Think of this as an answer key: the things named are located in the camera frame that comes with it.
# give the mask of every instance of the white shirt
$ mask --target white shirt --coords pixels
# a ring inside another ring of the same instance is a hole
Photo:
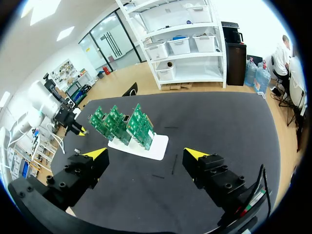
[[[277,49],[274,53],[274,69],[276,73],[281,76],[287,75],[287,69],[285,64],[289,64],[289,49],[282,42],[278,44]]]

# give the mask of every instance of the black cable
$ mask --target black cable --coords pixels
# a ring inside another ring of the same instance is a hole
[[[275,97],[277,97],[276,94],[270,94],[270,96],[271,96],[272,99],[274,99],[274,100],[276,100],[276,101],[281,101],[280,99],[275,98]]]
[[[269,218],[270,213],[271,213],[271,200],[270,200],[270,194],[269,194],[268,182],[267,182],[267,174],[265,172],[265,168],[263,169],[263,180],[264,180],[264,186],[265,186],[265,193],[267,194],[267,199],[268,199],[269,211],[268,211],[267,218]]]
[[[244,202],[244,204],[238,209],[233,215],[232,218],[228,218],[227,222],[224,222],[222,226],[220,226],[220,230],[223,230],[226,228],[228,225],[230,225],[233,221],[239,218],[239,215],[242,213],[242,211],[249,205],[251,202],[252,198],[254,197],[255,193],[258,191],[261,178],[262,178],[262,173],[263,173],[264,165],[262,164],[260,166],[259,174],[256,183],[254,184],[253,190]]]
[[[241,209],[237,210],[235,216],[239,216],[240,215],[241,210],[244,210],[249,205],[249,203],[251,202],[251,200],[254,197],[255,193],[258,191],[259,186],[260,186],[260,182],[261,182],[261,178],[262,178],[263,169],[264,169],[264,165],[262,164],[260,166],[258,178],[257,178],[257,181],[256,181],[254,187],[253,187],[252,192],[250,193],[249,197],[246,199],[245,203],[241,206]]]

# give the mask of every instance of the black tabletop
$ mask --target black tabletop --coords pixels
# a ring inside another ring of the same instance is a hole
[[[87,120],[98,106],[109,112],[117,105],[121,112],[131,115],[138,103],[155,132],[169,137],[164,159],[156,161],[108,148],[110,165],[96,187],[87,190],[73,207],[78,218],[143,233],[200,234],[216,228],[224,212],[193,184],[182,165],[185,147],[218,153],[231,171],[245,176],[247,187],[256,181],[263,163],[274,204],[280,177],[278,137],[270,109],[257,94],[169,93],[91,101],[77,118],[90,133],[84,137],[68,133],[64,139],[66,154],[58,149],[51,165],[53,173],[63,169],[75,148],[86,153],[107,147],[108,140]],[[263,220],[267,211],[265,203],[258,219]]]

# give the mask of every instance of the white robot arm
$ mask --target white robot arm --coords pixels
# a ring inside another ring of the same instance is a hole
[[[55,95],[39,80],[35,81],[29,88],[28,99],[32,103],[30,110],[13,124],[10,131],[4,127],[0,129],[0,166],[3,182],[6,186],[12,181],[10,169],[7,167],[7,151],[9,147],[13,148],[14,144],[23,138],[32,128],[39,127],[46,116],[49,119],[60,122],[62,126],[67,127],[68,131],[73,131],[76,135],[84,136],[87,133],[75,121],[76,114],[73,113],[72,106],[57,100]]]

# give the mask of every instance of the glass door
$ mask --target glass door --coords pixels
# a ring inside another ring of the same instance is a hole
[[[103,67],[106,66],[110,71],[112,71],[109,62],[103,56],[101,50],[98,48],[96,43],[93,41],[90,34],[87,34],[79,43],[83,52],[88,57],[91,64],[94,66],[97,72],[103,71]]]
[[[137,53],[115,13],[102,20],[91,31],[91,36],[113,70],[140,63]]]
[[[125,8],[127,10],[130,10],[131,8],[133,8],[133,4],[128,4],[125,6]],[[135,34],[133,33],[130,24],[128,23],[128,21],[126,20],[124,14],[122,13],[122,11],[120,9],[118,9],[116,11],[117,16],[119,16],[120,21],[122,22],[122,24],[125,27],[125,30],[127,31],[131,41],[133,42],[133,46],[135,47],[138,55],[141,58],[141,62],[146,61],[146,58],[142,52],[142,49],[137,41],[137,38],[135,37]],[[130,20],[132,21],[132,23],[135,25],[136,29],[139,31],[139,33],[141,35],[147,34],[146,28],[143,27],[144,23],[139,15],[139,13],[133,12],[130,16]]]

